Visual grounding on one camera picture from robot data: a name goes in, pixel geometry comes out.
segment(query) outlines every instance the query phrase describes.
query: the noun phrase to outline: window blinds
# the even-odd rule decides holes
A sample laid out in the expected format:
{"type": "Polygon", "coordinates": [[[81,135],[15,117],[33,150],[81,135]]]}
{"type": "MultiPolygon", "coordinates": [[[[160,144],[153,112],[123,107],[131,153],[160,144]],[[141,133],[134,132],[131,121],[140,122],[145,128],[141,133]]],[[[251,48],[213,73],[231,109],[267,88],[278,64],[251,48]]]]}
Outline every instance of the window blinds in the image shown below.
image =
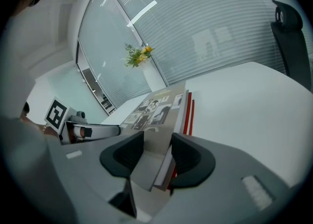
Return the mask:
{"type": "Polygon", "coordinates": [[[114,0],[89,2],[79,42],[99,85],[116,108],[150,92],[141,69],[125,67],[125,43],[139,46],[114,0]]]}
{"type": "Polygon", "coordinates": [[[168,84],[249,61],[285,73],[271,0],[118,1],[168,84]]]}

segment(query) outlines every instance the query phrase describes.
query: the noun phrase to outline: white desk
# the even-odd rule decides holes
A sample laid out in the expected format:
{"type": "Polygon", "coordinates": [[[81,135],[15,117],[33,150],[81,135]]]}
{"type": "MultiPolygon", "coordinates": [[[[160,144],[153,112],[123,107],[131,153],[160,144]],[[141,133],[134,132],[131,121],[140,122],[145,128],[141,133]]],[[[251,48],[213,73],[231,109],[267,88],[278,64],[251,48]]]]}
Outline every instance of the white desk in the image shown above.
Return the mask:
{"type": "MultiPolygon", "coordinates": [[[[186,82],[195,99],[193,136],[239,148],[289,186],[307,172],[313,150],[313,95],[257,63],[186,82]]],[[[119,125],[146,95],[125,102],[102,124],[119,125]]]]}

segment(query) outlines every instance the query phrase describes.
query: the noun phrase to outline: photo on book cover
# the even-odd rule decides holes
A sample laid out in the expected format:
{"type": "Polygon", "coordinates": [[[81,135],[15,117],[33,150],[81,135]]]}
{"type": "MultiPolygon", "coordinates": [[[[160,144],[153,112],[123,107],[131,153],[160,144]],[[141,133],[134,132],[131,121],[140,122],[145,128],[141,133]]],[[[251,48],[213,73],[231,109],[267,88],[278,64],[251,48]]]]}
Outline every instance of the photo on book cover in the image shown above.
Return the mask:
{"type": "Polygon", "coordinates": [[[136,109],[136,111],[139,111],[139,112],[142,112],[144,111],[148,106],[149,104],[152,102],[153,100],[147,100],[147,101],[144,101],[142,102],[139,107],[136,109]]]}
{"type": "Polygon", "coordinates": [[[135,123],[140,116],[141,116],[141,113],[133,113],[127,117],[124,123],[135,123]]]}
{"type": "Polygon", "coordinates": [[[147,127],[147,128],[144,129],[144,131],[159,132],[159,128],[156,128],[156,127],[147,127]]]}
{"type": "Polygon", "coordinates": [[[158,106],[155,113],[153,114],[149,124],[150,125],[161,125],[165,122],[167,114],[171,109],[171,104],[158,106]]]}
{"type": "Polygon", "coordinates": [[[170,98],[169,95],[163,97],[162,100],[160,101],[160,103],[167,102],[168,98],[170,98]]]}
{"type": "Polygon", "coordinates": [[[180,104],[181,104],[181,100],[182,100],[182,94],[176,95],[174,102],[173,102],[173,105],[172,105],[172,109],[179,109],[180,104]]]}
{"type": "Polygon", "coordinates": [[[139,119],[133,125],[132,129],[141,130],[147,124],[150,117],[151,115],[143,115],[139,117],[139,119]]]}
{"type": "Polygon", "coordinates": [[[159,104],[159,100],[153,100],[149,106],[145,109],[145,111],[143,113],[150,113],[150,112],[154,112],[156,110],[156,108],[158,107],[159,104]]]}

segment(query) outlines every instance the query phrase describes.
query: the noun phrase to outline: white ceiling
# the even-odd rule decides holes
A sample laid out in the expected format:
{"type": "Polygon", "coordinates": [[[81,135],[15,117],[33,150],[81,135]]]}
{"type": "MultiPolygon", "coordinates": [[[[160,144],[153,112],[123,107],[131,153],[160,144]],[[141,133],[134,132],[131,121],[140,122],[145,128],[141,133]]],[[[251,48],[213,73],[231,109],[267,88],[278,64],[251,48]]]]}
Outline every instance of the white ceiling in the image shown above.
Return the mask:
{"type": "Polygon", "coordinates": [[[11,18],[1,40],[5,54],[20,58],[34,78],[72,61],[67,50],[67,24],[75,2],[40,0],[11,18]]]}

